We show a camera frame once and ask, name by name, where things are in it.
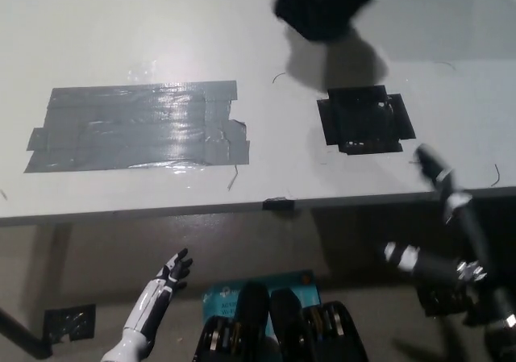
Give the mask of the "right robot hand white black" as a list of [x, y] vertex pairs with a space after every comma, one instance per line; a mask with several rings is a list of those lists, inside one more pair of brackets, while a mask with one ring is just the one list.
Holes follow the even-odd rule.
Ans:
[[413, 245], [390, 241], [379, 248], [383, 260], [421, 281], [417, 293], [427, 316], [469, 312], [487, 323], [514, 314], [509, 278], [494, 258], [472, 195], [454, 184], [451, 167], [428, 145], [417, 147], [415, 155], [422, 175], [439, 195], [444, 222], [458, 222], [475, 259], [447, 260]]

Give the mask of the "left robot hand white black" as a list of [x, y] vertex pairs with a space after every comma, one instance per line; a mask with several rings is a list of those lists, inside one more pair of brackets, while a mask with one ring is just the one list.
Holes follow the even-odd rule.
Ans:
[[124, 329], [140, 333], [147, 344], [155, 341], [173, 295], [187, 285], [185, 278], [193, 263], [187, 255], [188, 249], [184, 248], [163, 265], [145, 286], [124, 325]]

